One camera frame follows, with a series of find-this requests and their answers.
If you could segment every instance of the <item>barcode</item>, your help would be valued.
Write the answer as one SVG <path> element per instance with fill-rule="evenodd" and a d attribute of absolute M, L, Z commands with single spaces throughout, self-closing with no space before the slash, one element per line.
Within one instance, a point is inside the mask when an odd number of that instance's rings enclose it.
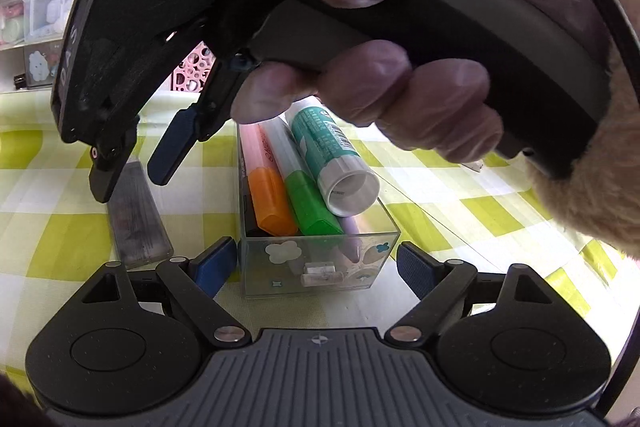
<path fill-rule="evenodd" d="M 356 152 L 349 139 L 342 132 L 342 129 L 340 129 L 334 122 L 325 121 L 324 123 L 326 124 L 327 129 L 331 131 L 331 134 L 334 135 L 334 138 L 338 144 L 340 144 L 340 147 L 347 149 L 348 151 Z"/>

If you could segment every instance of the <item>pink translucent glove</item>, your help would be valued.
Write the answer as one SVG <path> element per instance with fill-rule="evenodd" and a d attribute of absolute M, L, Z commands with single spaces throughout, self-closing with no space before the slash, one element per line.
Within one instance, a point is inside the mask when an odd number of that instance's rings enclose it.
<path fill-rule="evenodd" d="M 365 7 L 382 0 L 324 0 Z M 604 58 L 607 33 L 590 0 L 529 0 Z M 487 105 L 490 79 L 470 60 L 449 58 L 412 69 L 404 49 L 369 41 L 334 58 L 322 74 L 264 64 L 241 87 L 232 117 L 240 123 L 273 118 L 318 93 L 338 116 L 358 126 L 376 123 L 398 147 L 435 149 L 451 162 L 477 160 L 502 136 L 500 116 Z"/>

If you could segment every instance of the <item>tablecloth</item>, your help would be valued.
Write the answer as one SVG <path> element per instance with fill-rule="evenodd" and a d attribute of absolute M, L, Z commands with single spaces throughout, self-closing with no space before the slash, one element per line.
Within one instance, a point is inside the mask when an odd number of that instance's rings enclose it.
<path fill-rule="evenodd" d="M 194 96 L 158 92 L 141 113 L 134 154 L 143 163 L 175 112 Z M 505 272 L 539 272 L 619 354 L 640 305 L 640 269 L 611 247 L 563 230 L 540 205 L 522 159 L 491 154 L 480 172 L 434 152 L 392 146 L 375 128 L 338 120 L 382 179 L 380 197 L 413 241 L 444 261 Z M 188 154 L 171 182 L 150 185 L 176 255 L 194 257 L 222 235 L 236 236 L 236 132 L 232 123 Z M 88 147 L 63 144 L 47 91 L 0 96 L 0 370 L 28 389 L 31 339 L 102 263 L 114 259 L 106 206 L 88 187 Z M 238 276 L 217 301 L 252 333 L 260 327 L 376 326 L 381 332 L 417 299 L 389 259 L 368 290 L 243 299 Z"/>

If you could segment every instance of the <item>pink perforated basket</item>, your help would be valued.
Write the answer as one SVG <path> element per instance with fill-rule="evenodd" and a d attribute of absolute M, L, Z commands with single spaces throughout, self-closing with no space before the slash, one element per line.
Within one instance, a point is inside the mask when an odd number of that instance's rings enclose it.
<path fill-rule="evenodd" d="M 198 44 L 171 74 L 171 90 L 200 92 L 214 60 L 205 43 Z"/>

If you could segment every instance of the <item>orange object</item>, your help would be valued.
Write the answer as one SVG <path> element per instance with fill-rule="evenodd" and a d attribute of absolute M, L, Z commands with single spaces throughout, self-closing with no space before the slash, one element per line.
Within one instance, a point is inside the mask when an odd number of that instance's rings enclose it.
<path fill-rule="evenodd" d="M 295 234 L 287 189 L 260 125 L 241 125 L 240 143 L 258 227 L 276 237 Z"/>

